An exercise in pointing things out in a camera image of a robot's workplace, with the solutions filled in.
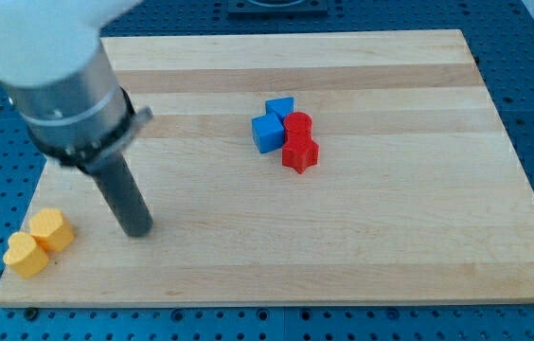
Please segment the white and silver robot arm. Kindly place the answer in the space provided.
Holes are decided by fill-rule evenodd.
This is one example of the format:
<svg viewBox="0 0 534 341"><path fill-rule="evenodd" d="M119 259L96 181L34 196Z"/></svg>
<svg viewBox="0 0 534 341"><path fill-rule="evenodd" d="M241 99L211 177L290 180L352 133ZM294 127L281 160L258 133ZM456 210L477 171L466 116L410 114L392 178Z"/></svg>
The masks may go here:
<svg viewBox="0 0 534 341"><path fill-rule="evenodd" d="M0 1L0 81L45 155L87 172L122 160L136 115L100 31L138 0Z"/></svg>

